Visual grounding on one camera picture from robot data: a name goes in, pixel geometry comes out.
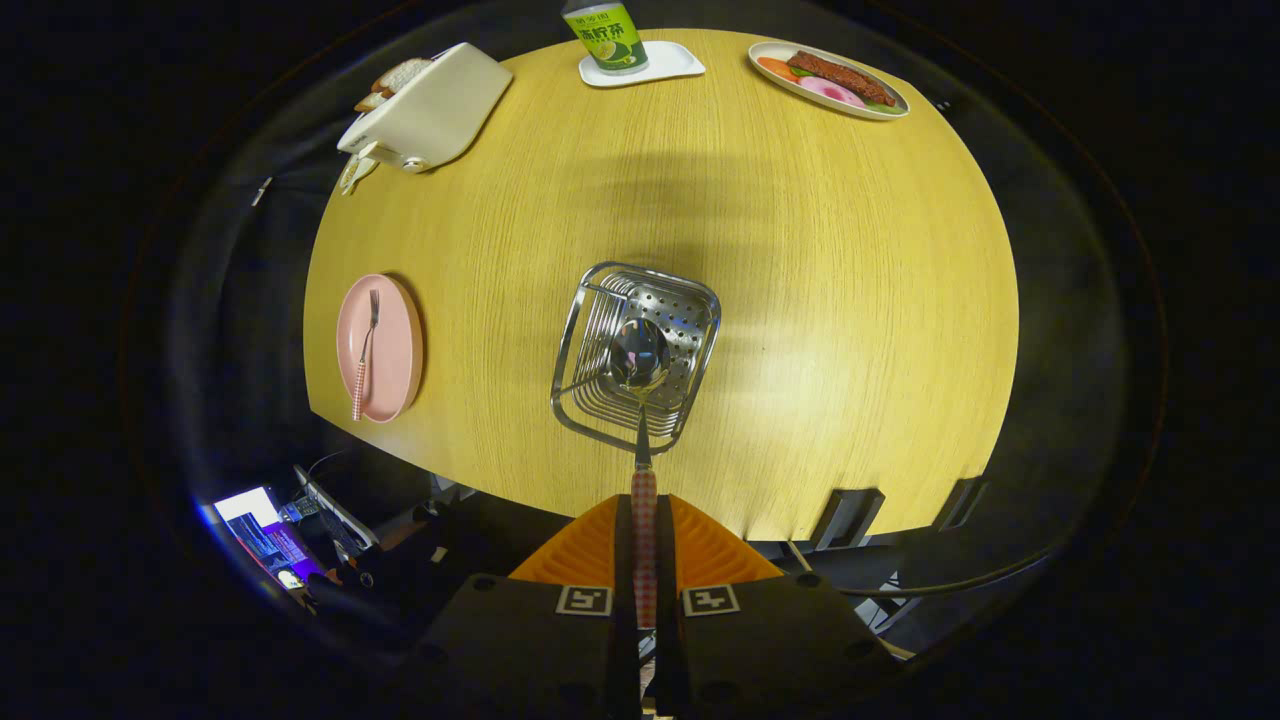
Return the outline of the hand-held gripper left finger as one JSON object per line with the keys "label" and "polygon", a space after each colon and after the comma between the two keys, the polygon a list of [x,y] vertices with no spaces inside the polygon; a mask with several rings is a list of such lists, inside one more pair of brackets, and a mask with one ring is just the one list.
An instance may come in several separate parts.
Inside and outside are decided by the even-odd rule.
{"label": "hand-held gripper left finger", "polygon": [[399,670],[403,719],[634,719],[637,609],[631,498],[618,495],[535,553],[602,564],[553,582],[475,574]]}

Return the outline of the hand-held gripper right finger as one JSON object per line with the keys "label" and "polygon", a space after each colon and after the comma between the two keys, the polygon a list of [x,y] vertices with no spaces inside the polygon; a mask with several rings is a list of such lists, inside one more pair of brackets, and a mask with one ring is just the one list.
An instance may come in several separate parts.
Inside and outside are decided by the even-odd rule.
{"label": "hand-held gripper right finger", "polygon": [[827,579],[782,573],[676,496],[655,505],[659,715],[842,717],[900,679],[900,661]]}

